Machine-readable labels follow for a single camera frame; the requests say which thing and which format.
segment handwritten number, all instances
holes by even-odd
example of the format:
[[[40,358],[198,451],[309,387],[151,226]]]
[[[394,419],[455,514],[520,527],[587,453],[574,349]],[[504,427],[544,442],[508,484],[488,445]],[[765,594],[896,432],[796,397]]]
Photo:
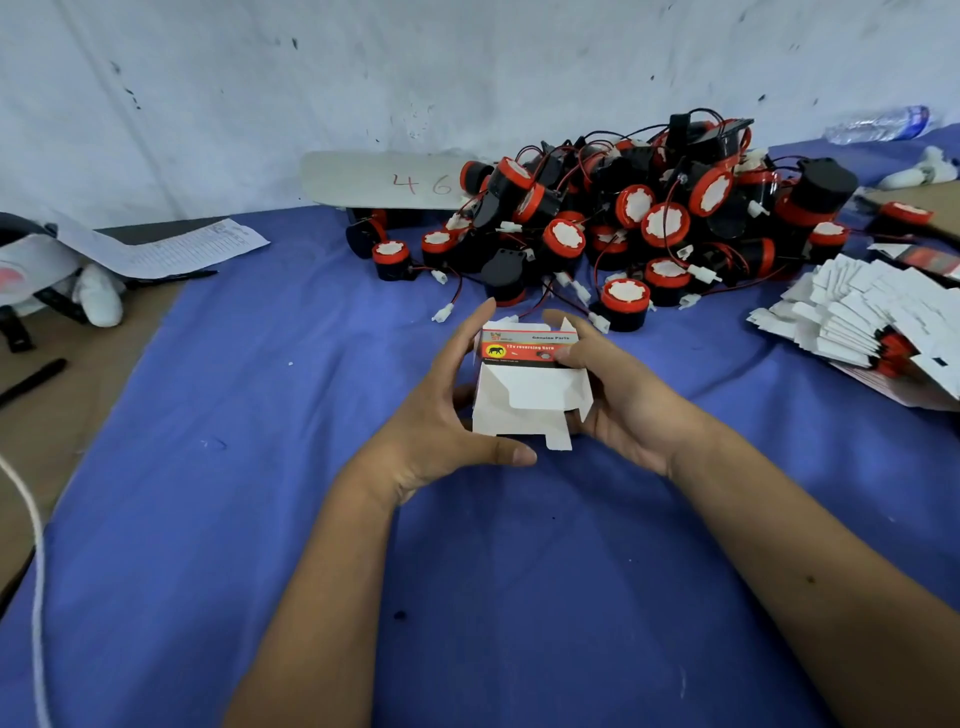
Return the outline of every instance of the handwritten number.
[[[411,194],[411,195],[416,195],[416,194],[417,194],[417,191],[414,189],[414,185],[415,185],[415,184],[420,184],[419,182],[414,182],[414,181],[413,181],[411,178],[409,178],[409,177],[407,178],[407,181],[406,181],[406,182],[397,182],[397,181],[396,181],[396,177],[397,177],[397,175],[394,175],[394,184],[395,184],[395,185],[400,186],[400,187],[402,187],[403,185],[407,185],[407,186],[410,187],[410,194]]]
[[[447,177],[449,177],[449,175],[443,175],[433,183],[433,193],[435,195],[448,195],[453,191],[453,188],[449,184],[441,184]]]

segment box label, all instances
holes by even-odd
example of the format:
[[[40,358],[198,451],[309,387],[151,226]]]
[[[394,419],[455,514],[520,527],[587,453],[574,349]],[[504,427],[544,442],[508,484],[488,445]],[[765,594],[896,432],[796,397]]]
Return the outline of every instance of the box label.
[[[554,360],[553,352],[577,341],[575,331],[485,328],[480,336],[480,358],[491,365],[558,368],[562,365]]]

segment right hand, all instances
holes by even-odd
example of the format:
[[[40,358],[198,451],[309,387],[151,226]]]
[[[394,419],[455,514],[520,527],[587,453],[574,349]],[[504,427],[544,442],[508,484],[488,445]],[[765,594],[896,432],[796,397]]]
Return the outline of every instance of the right hand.
[[[580,341],[556,352],[557,361],[588,370],[594,380],[593,406],[583,422],[576,412],[567,415],[570,431],[589,435],[641,468],[669,477],[674,457],[701,436],[709,415],[593,324],[556,309],[543,312],[543,320],[554,328],[564,319],[576,327]]]

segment white rope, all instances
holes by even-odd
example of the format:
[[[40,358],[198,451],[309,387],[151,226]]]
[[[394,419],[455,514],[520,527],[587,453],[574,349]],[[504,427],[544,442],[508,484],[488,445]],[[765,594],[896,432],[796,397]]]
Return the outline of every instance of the white rope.
[[[47,560],[43,549],[43,522],[36,508],[36,501],[27,484],[23,482],[13,466],[0,453],[0,469],[16,486],[30,512],[30,523],[34,527],[34,545],[36,547],[36,582],[34,585],[34,609],[31,614],[31,645],[34,653],[34,706],[36,707],[36,725],[38,728],[52,728],[50,706],[47,705],[47,684],[43,668],[43,588],[46,582]]]

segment fingernail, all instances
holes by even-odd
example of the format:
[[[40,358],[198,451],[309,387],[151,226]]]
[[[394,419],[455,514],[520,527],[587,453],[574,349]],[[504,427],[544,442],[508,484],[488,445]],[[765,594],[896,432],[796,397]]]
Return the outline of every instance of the fingernail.
[[[514,450],[514,465],[521,468],[537,463],[537,454],[529,448],[517,448]]]

